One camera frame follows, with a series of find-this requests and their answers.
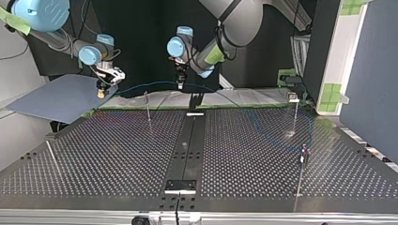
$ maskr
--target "black background curtain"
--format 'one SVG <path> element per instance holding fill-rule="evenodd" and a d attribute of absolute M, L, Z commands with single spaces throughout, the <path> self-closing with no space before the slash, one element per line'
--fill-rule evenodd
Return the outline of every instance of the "black background curtain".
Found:
<path fill-rule="evenodd" d="M 214 38 L 213 29 L 217 26 L 217 20 L 197 0 L 94 0 L 93 3 L 102 31 L 112 34 L 116 47 L 123 51 L 115 59 L 115 64 L 127 74 L 127 79 L 119 85 L 120 90 L 141 83 L 175 81 L 176 71 L 168 61 L 166 45 L 176 35 L 176 28 L 180 25 L 192 27 L 194 42 L 199 49 L 203 49 Z M 217 90 L 218 74 L 216 70 L 209 78 L 202 79 L 190 72 L 187 83 L 204 84 Z M 152 86 L 150 90 L 173 87 L 160 84 Z M 143 91 L 140 89 L 123 96 L 141 95 Z"/>
<path fill-rule="evenodd" d="M 75 33 L 81 27 L 83 0 L 70 0 L 71 17 Z M 175 81 L 176 71 L 168 61 L 166 45 L 176 35 L 176 28 L 188 25 L 194 29 L 194 43 L 200 50 L 214 38 L 217 20 L 198 0 L 91 0 L 87 24 L 96 31 L 115 37 L 116 47 L 122 54 L 115 65 L 122 68 L 127 79 L 119 85 L 126 90 L 142 83 Z M 310 17 L 314 17 L 316 0 L 301 0 Z M 219 70 L 236 87 L 275 87 L 278 70 L 292 68 L 293 59 L 290 37 L 293 24 L 276 8 L 264 6 L 261 30 L 254 41 L 238 51 L 237 59 L 218 66 L 213 74 L 202 79 L 192 71 L 187 83 L 219 88 Z M 64 29 L 72 32 L 70 20 Z M 82 39 L 95 41 L 95 35 L 83 31 Z M 69 55 L 55 52 L 44 43 L 29 37 L 38 70 L 41 75 L 79 73 L 77 60 Z M 81 74 L 90 75 L 87 67 Z M 176 88 L 174 85 L 155 85 L 123 94 L 125 98 L 142 95 L 145 90 L 159 91 Z M 203 92 L 201 88 L 187 88 L 186 92 Z"/>

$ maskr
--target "black cable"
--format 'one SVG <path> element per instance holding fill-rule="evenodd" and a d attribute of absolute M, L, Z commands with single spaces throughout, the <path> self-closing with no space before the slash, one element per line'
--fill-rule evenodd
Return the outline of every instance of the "black cable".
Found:
<path fill-rule="evenodd" d="M 25 53 L 27 52 L 28 49 L 29 49 L 29 44 L 26 43 L 26 48 L 23 50 L 23 52 L 18 53 L 18 54 L 16 54 L 16 55 L 12 55 L 12 56 L 8 56 L 8 57 L 0 58 L 0 61 L 1 61 L 1 60 L 8 60 L 8 59 L 13 59 L 13 58 L 19 57 L 19 56 L 25 54 Z"/>
<path fill-rule="evenodd" d="M 86 7 L 86 10 L 85 10 L 85 14 L 84 14 L 84 19 L 82 21 L 82 26 L 80 27 L 79 35 L 77 36 L 78 39 L 80 39 L 80 37 L 82 36 L 82 32 L 84 30 L 84 25 L 85 25 L 85 22 L 86 22 L 87 16 L 88 16 L 88 11 L 90 9 L 90 4 L 91 4 L 91 0 L 88 0 L 87 7 Z"/>
<path fill-rule="evenodd" d="M 300 6 L 300 3 L 301 3 L 301 0 L 298 0 L 298 4 L 297 4 L 297 6 L 296 6 L 296 11 L 295 11 L 295 18 L 294 18 L 294 20 L 293 20 L 293 58 L 294 58 L 294 60 L 296 61 L 298 70 L 299 70 L 299 61 L 298 61 L 298 59 L 297 59 L 297 57 L 296 57 L 295 35 L 296 35 L 296 21 L 297 21 L 298 14 L 299 14 L 299 6 Z M 303 87 L 304 87 L 304 89 L 305 89 L 304 93 L 308 93 L 308 88 L 307 88 L 307 86 L 305 85 L 304 80 L 302 79 L 301 75 L 298 74 L 298 77 L 301 79 L 302 85 L 303 85 Z"/>
<path fill-rule="evenodd" d="M 179 225 L 178 207 L 179 207 L 179 200 L 176 203 L 176 225 Z"/>
<path fill-rule="evenodd" d="M 73 22 L 72 14 L 71 14 L 70 12 L 69 12 L 69 19 L 70 19 L 70 26 L 71 26 L 71 28 L 72 28 L 73 37 L 76 38 L 76 30 L 75 30 L 75 27 L 74 27 L 74 22 Z"/>
<path fill-rule="evenodd" d="M 217 42 L 217 45 L 219 46 L 220 51 L 222 52 L 224 58 L 227 59 L 227 60 L 229 60 L 229 61 L 234 61 L 234 60 L 237 58 L 237 48 L 235 48 L 235 55 L 234 55 L 234 57 L 230 58 L 229 55 L 225 52 L 225 48 L 224 48 L 223 45 L 222 45 L 222 37 L 221 37 L 221 34 L 222 34 L 223 28 L 224 28 L 224 25 L 221 24 L 220 26 L 217 26 L 217 27 L 214 29 L 214 35 L 215 35 L 215 37 L 216 37 L 216 42 Z"/>

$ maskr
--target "metal rod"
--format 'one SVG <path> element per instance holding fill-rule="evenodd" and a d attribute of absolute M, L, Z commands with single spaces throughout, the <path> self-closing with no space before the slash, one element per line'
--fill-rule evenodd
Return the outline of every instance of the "metal rod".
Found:
<path fill-rule="evenodd" d="M 148 92 L 146 91 L 146 92 L 144 93 L 144 95 L 145 95 L 146 111 L 147 111 L 147 113 L 148 113 L 148 121 L 150 122 L 151 119 L 150 119 L 149 96 L 148 96 Z"/>

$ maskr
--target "green tape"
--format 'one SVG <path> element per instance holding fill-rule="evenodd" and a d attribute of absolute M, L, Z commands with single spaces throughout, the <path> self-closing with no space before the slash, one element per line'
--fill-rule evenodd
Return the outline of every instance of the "green tape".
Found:
<path fill-rule="evenodd" d="M 93 116 L 93 114 L 95 113 L 96 111 L 94 111 L 94 110 L 92 110 L 92 111 L 90 111 L 90 112 L 86 112 L 86 113 L 84 113 L 81 117 L 82 118 L 85 118 L 85 119 L 89 119 L 89 118 L 91 118 L 92 116 Z"/>
<path fill-rule="evenodd" d="M 0 20 L 2 20 L 4 23 L 8 24 L 12 28 L 21 31 L 24 33 L 26 36 L 29 35 L 30 33 L 30 22 L 12 15 L 11 13 L 7 12 L 5 9 L 0 7 Z"/>
<path fill-rule="evenodd" d="M 236 108 L 252 108 L 252 109 L 262 109 L 262 108 L 284 108 L 289 106 L 287 103 L 280 104 L 242 104 L 236 106 L 233 104 L 230 105 L 201 105 L 198 106 L 198 109 L 207 110 L 207 109 L 236 109 Z M 146 107 L 123 107 L 123 106 L 114 106 L 114 107 L 101 107 L 99 111 L 145 111 Z M 172 110 L 188 110 L 187 106 L 161 106 L 161 107 L 149 107 L 150 111 L 172 111 Z M 87 112 L 83 116 L 84 118 L 89 118 L 92 113 Z"/>
<path fill-rule="evenodd" d="M 325 83 L 318 111 L 335 113 L 342 101 L 341 90 L 342 85 L 339 83 Z"/>
<path fill-rule="evenodd" d="M 219 62 L 224 62 L 224 55 L 220 50 L 219 46 L 214 46 L 213 50 L 211 50 L 210 54 L 206 57 L 205 62 L 210 65 L 215 65 Z"/>
<path fill-rule="evenodd" d="M 365 0 L 344 0 L 340 11 L 341 16 L 360 15 L 360 9 L 366 4 Z"/>
<path fill-rule="evenodd" d="M 278 81 L 277 85 L 278 86 L 294 86 L 294 84 L 286 84 L 286 82 L 281 81 L 282 76 L 288 76 L 288 77 L 296 77 L 296 70 L 293 68 L 290 69 L 280 69 L 278 71 Z"/>

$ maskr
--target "gray panel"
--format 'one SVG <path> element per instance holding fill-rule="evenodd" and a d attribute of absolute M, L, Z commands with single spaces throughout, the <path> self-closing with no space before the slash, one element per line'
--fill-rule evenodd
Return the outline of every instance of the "gray panel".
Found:
<path fill-rule="evenodd" d="M 398 214 L 398 174 L 302 109 L 97 112 L 53 148 L 0 172 L 0 208 Z M 164 195 L 181 174 L 197 193 Z"/>
<path fill-rule="evenodd" d="M 183 118 L 96 112 L 52 144 L 57 161 L 43 149 L 3 172 L 0 207 L 158 210 Z"/>
<path fill-rule="evenodd" d="M 304 111 L 296 123 L 294 109 L 208 111 L 204 141 L 195 210 L 398 213 L 398 174 Z M 311 156 L 296 198 L 303 144 Z"/>
<path fill-rule="evenodd" d="M 65 75 L 15 100 L 7 108 L 71 124 L 84 113 L 105 103 L 117 91 L 117 86 L 113 86 L 106 98 L 98 98 L 97 80 L 82 75 Z"/>
<path fill-rule="evenodd" d="M 341 0 L 318 0 L 316 3 L 314 28 L 304 71 L 304 83 L 315 101 L 321 90 L 340 2 Z"/>
<path fill-rule="evenodd" d="M 354 66 L 346 90 L 341 121 L 371 146 L 398 162 L 398 45 L 395 29 L 398 2 L 369 4 Z"/>

